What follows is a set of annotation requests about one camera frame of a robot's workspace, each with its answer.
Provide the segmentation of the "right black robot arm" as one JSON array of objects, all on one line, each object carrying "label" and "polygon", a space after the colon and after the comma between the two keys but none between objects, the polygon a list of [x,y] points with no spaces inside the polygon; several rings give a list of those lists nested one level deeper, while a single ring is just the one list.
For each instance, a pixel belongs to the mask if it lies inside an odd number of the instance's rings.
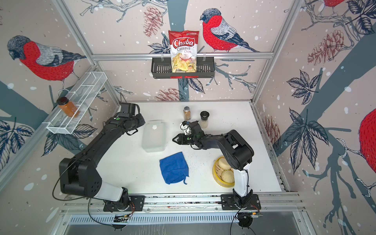
[{"label": "right black robot arm", "polygon": [[254,156],[253,148],[236,131],[220,135],[205,134],[198,121],[181,123],[180,133],[172,141],[181,146],[191,146],[194,150],[220,149],[227,163],[234,171],[235,184],[233,188],[234,204],[238,209],[260,210],[260,204],[254,202],[257,196],[250,186],[250,164]]}]

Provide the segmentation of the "clear plastic lunch box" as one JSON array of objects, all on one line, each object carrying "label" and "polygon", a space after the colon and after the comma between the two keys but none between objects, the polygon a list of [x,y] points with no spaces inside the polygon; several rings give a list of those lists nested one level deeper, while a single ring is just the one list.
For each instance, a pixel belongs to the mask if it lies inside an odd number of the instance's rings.
[{"label": "clear plastic lunch box", "polygon": [[161,152],[166,146],[166,124],[152,120],[144,125],[142,149],[147,153]]}]

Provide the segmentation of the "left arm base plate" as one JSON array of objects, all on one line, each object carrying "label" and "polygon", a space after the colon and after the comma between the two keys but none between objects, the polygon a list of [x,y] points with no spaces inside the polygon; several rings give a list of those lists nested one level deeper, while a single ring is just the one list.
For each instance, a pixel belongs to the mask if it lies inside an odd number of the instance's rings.
[{"label": "left arm base plate", "polygon": [[136,195],[121,198],[119,201],[104,200],[104,212],[141,212],[144,207],[145,196]]}]

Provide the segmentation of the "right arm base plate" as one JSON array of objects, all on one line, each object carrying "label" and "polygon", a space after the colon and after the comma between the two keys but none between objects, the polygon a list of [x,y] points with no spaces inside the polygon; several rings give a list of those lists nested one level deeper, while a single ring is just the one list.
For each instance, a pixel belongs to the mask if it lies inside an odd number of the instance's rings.
[{"label": "right arm base plate", "polygon": [[240,197],[237,194],[222,194],[220,204],[224,211],[228,210],[261,210],[259,196],[257,194],[248,194]]}]

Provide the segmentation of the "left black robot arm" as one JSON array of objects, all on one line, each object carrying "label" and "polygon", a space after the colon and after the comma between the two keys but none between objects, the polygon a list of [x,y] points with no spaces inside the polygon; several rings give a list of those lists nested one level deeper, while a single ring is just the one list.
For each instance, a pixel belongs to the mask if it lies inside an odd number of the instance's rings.
[{"label": "left black robot arm", "polygon": [[144,124],[139,105],[121,103],[120,111],[105,122],[102,131],[82,151],[60,162],[61,192],[103,200],[105,211],[128,209],[131,206],[128,190],[103,181],[97,166],[118,138],[123,134],[132,136]]}]

